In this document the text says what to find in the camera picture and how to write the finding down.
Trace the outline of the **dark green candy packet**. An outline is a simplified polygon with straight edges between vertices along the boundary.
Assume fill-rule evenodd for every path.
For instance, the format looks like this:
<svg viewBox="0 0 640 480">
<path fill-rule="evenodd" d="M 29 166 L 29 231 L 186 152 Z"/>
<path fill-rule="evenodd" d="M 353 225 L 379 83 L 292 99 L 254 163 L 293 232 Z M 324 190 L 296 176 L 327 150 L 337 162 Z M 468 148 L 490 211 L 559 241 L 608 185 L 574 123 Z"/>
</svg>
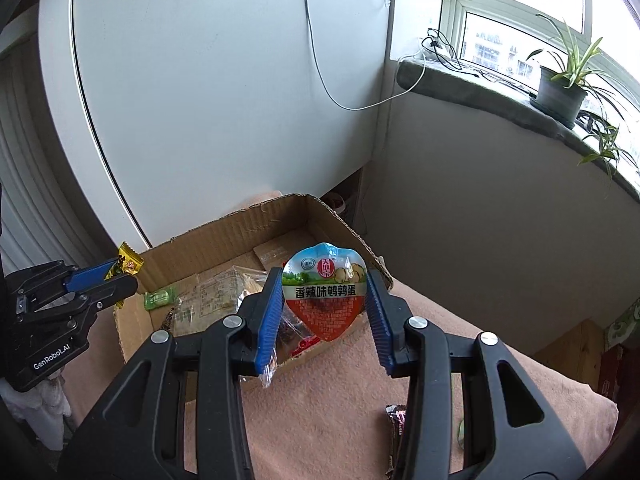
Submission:
<svg viewBox="0 0 640 480">
<path fill-rule="evenodd" d="M 143 295 L 143 307 L 146 312 L 164 307 L 175 307 L 178 301 L 178 292 L 175 286 L 167 286 L 157 289 L 155 292 L 146 292 Z"/>
</svg>

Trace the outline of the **green shopping bag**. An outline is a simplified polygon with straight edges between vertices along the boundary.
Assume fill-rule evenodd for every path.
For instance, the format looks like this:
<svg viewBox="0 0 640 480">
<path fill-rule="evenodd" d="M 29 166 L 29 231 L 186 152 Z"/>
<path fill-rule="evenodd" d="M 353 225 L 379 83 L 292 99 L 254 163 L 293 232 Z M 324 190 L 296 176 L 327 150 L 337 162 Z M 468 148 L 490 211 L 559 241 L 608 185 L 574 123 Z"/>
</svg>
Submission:
<svg viewBox="0 0 640 480">
<path fill-rule="evenodd" d="M 639 318 L 640 299 L 636 299 L 630 307 L 605 329 L 605 350 L 610 350 L 618 344 L 630 350 L 637 349 L 640 340 Z"/>
</svg>

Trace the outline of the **white window frame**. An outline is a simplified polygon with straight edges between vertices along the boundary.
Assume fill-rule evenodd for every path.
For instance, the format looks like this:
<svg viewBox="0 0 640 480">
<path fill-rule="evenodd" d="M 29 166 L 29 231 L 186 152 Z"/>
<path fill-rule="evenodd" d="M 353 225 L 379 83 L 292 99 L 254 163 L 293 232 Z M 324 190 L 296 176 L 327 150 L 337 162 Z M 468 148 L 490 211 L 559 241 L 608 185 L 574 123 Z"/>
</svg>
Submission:
<svg viewBox="0 0 640 480">
<path fill-rule="evenodd" d="M 393 0 L 390 58 L 418 50 L 429 29 L 442 32 L 457 55 L 535 87 L 538 70 L 526 54 L 564 47 L 569 32 L 580 50 L 596 42 L 592 84 L 631 120 L 639 118 L 639 15 L 630 0 Z"/>
</svg>

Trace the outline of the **small spider plant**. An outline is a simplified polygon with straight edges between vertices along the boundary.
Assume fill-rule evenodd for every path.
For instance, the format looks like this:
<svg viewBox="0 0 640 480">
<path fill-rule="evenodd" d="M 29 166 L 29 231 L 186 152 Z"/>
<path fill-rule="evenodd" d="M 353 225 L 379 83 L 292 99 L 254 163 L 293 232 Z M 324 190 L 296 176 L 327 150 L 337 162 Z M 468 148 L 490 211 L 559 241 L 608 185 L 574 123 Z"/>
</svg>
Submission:
<svg viewBox="0 0 640 480">
<path fill-rule="evenodd" d="M 581 110 L 577 116 L 578 126 L 585 130 L 582 143 L 593 143 L 590 152 L 580 156 L 578 165 L 597 165 L 608 176 L 608 180 L 623 178 L 631 180 L 620 173 L 620 168 L 628 168 L 635 177 L 639 177 L 639 156 L 626 150 L 618 143 L 620 127 L 611 125 L 602 116 Z"/>
</svg>

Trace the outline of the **grey windowsill cover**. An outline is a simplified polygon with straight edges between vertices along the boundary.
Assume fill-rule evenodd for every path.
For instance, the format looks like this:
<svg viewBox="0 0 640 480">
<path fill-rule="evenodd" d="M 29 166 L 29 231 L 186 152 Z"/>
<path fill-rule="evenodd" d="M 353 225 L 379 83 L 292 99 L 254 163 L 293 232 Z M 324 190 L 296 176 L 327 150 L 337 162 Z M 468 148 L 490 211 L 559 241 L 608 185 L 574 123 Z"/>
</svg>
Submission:
<svg viewBox="0 0 640 480">
<path fill-rule="evenodd" d="M 511 125 L 562 144 L 576 156 L 596 154 L 578 133 L 556 119 L 537 110 L 519 96 L 514 98 L 506 88 L 482 76 L 478 78 L 446 70 L 435 62 L 410 60 L 398 63 L 395 81 L 402 90 L 416 96 L 461 106 L 510 122 Z"/>
</svg>

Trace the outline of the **yellow ball candy green wrapper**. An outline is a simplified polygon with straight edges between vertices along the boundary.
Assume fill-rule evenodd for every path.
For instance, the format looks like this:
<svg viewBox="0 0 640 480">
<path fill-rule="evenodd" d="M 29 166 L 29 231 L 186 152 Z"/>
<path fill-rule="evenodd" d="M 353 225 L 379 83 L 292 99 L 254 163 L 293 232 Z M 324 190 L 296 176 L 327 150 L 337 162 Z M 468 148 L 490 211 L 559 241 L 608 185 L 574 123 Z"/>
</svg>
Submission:
<svg viewBox="0 0 640 480">
<path fill-rule="evenodd" d="M 465 426 L 464 426 L 464 417 L 460 420 L 457 431 L 457 442 L 460 450 L 464 450 L 464 442 L 465 442 Z"/>
</svg>

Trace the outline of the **white cabinet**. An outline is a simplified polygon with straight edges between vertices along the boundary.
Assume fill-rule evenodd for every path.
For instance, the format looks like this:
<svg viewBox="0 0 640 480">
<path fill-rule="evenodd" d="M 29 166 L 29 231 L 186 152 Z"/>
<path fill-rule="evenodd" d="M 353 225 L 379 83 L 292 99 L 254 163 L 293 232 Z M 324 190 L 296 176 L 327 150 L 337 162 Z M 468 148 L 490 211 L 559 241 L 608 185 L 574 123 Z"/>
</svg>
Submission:
<svg viewBox="0 0 640 480">
<path fill-rule="evenodd" d="M 374 150 L 388 0 L 40 0 L 44 88 L 101 226 L 137 250 Z"/>
</svg>

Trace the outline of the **brown cardboard box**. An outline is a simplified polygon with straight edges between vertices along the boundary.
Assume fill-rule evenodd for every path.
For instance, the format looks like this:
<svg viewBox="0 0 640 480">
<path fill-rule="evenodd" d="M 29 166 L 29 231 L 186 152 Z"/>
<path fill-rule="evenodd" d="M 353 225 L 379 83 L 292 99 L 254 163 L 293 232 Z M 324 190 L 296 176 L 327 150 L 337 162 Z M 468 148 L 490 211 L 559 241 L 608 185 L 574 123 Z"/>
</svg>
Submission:
<svg viewBox="0 0 640 480">
<path fill-rule="evenodd" d="M 154 330 L 168 327 L 168 307 L 143 307 L 143 295 L 167 287 L 188 294 L 201 284 L 231 274 L 250 274 L 254 281 L 282 266 L 300 250 L 327 242 L 359 252 L 369 268 L 381 272 L 387 287 L 390 272 L 366 242 L 317 197 L 288 194 L 227 214 L 183 233 L 142 254 L 136 274 L 138 292 L 114 313 L 119 349 L 129 360 Z"/>
</svg>

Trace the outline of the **quail egg snack pouch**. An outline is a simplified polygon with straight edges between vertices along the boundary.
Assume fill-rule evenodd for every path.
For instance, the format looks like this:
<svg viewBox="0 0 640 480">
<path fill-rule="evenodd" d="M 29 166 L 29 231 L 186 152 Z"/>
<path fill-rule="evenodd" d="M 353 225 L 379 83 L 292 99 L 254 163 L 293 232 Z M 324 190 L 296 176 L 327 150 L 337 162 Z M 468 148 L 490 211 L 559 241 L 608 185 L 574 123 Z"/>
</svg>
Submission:
<svg viewBox="0 0 640 480">
<path fill-rule="evenodd" d="M 360 315 L 366 300 L 367 265 L 350 248 L 319 243 L 300 250 L 282 273 L 288 308 L 321 340 L 337 339 Z"/>
</svg>

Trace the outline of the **brown Snickers bar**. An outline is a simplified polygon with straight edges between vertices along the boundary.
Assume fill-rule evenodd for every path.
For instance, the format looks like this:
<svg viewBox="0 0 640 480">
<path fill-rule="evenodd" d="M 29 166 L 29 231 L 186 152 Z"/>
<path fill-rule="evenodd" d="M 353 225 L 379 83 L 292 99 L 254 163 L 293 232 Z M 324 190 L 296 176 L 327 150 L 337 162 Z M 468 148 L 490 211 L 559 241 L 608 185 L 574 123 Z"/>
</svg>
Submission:
<svg viewBox="0 0 640 480">
<path fill-rule="evenodd" d="M 388 467 L 386 478 L 393 478 L 402 435 L 405 429 L 405 417 L 407 407 L 404 404 L 390 404 L 385 408 L 385 413 L 390 422 L 390 452 L 388 453 Z"/>
</svg>

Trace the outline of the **cracker pack clear wrapper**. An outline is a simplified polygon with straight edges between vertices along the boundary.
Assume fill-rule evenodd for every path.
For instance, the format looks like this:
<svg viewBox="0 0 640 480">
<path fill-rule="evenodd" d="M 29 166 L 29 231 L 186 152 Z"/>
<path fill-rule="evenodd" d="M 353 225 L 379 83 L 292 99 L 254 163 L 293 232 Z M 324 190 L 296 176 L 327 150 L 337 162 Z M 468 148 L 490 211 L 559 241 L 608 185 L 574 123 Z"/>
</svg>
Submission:
<svg viewBox="0 0 640 480">
<path fill-rule="evenodd" d="M 171 310 L 170 332 L 175 337 L 204 332 L 209 326 L 235 314 L 245 297 L 262 291 L 266 271 L 230 266 L 196 283 L 178 295 Z"/>
</svg>

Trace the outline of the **yellow candy packet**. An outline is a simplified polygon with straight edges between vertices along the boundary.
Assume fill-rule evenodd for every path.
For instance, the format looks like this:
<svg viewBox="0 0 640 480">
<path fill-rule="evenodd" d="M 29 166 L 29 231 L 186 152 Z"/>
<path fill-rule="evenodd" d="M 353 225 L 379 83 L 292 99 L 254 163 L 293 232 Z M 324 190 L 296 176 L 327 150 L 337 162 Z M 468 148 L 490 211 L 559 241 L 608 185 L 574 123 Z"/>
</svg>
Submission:
<svg viewBox="0 0 640 480">
<path fill-rule="evenodd" d="M 143 265 L 142 255 L 126 242 L 118 246 L 117 257 L 104 276 L 106 282 L 116 278 L 113 295 L 109 296 L 105 303 L 107 307 L 121 308 L 126 299 L 134 296 L 138 288 L 134 277 L 141 271 Z"/>
</svg>

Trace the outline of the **potted spider plant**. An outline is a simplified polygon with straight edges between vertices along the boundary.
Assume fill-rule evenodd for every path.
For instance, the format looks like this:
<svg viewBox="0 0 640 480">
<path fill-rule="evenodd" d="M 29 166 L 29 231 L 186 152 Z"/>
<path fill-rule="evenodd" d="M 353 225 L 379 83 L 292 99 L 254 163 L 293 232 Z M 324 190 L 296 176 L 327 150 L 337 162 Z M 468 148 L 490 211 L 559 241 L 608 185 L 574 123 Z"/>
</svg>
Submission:
<svg viewBox="0 0 640 480">
<path fill-rule="evenodd" d="M 539 64 L 539 82 L 532 104 L 568 128 L 573 128 L 588 99 L 593 99 L 598 115 L 609 122 L 610 112 L 624 120 L 623 103 L 616 98 L 628 86 L 618 73 L 611 72 L 601 61 L 606 57 L 603 36 L 588 41 L 578 38 L 578 33 L 567 22 L 561 23 L 550 15 L 538 12 L 538 20 L 552 29 L 552 44 L 533 48 L 525 62 L 543 56 L 551 66 Z"/>
</svg>

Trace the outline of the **white cloth glove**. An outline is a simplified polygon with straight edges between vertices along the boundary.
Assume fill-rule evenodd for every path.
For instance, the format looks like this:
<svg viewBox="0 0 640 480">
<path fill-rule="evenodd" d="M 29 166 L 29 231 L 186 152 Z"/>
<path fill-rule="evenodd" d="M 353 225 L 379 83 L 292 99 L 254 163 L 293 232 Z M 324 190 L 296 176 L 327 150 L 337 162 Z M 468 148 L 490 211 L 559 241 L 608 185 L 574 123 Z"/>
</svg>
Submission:
<svg viewBox="0 0 640 480">
<path fill-rule="evenodd" d="M 17 422 L 27 422 L 38 440 L 50 451 L 63 449 L 65 419 L 72 408 L 63 389 L 64 378 L 55 372 L 26 392 L 18 392 L 1 379 L 1 397 Z"/>
</svg>

